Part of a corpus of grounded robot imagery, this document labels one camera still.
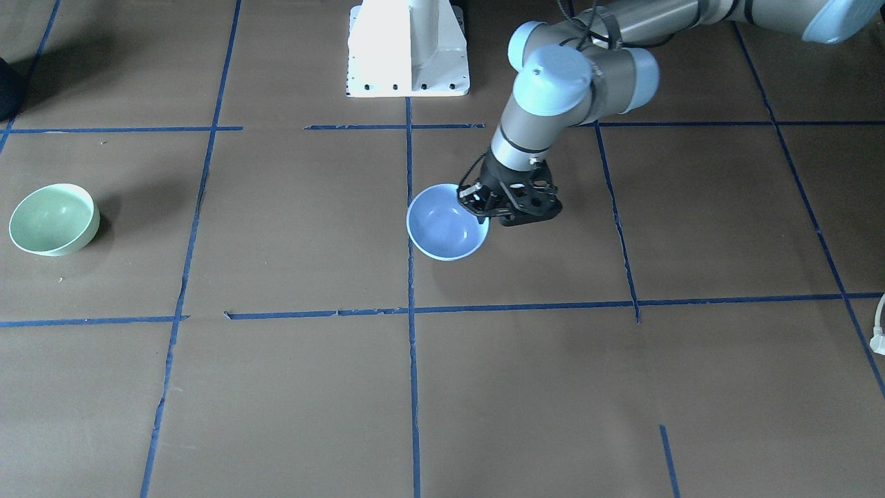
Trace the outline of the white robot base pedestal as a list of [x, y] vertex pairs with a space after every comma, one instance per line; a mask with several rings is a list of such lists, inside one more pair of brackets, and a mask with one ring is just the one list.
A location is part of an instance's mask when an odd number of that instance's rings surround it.
[[462, 7], [363, 1], [348, 22], [347, 97], [455, 98], [470, 91]]

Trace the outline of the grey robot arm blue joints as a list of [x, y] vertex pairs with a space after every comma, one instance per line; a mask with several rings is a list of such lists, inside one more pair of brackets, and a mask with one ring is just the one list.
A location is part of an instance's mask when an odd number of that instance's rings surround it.
[[508, 45], [517, 76], [487, 155], [527, 171], [546, 158], [566, 127], [647, 104], [660, 84], [651, 42], [733, 20], [805, 42], [838, 44], [882, 6], [882, 1], [613, 1], [556, 25], [525, 23]]

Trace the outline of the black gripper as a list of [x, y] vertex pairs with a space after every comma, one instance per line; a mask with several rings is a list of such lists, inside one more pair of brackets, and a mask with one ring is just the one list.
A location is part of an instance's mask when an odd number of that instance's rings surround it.
[[544, 160], [527, 171], [517, 171], [489, 154], [481, 164], [478, 182], [459, 185], [456, 195], [465, 210], [474, 211], [480, 225], [495, 218], [505, 227], [540, 223], [563, 209]]

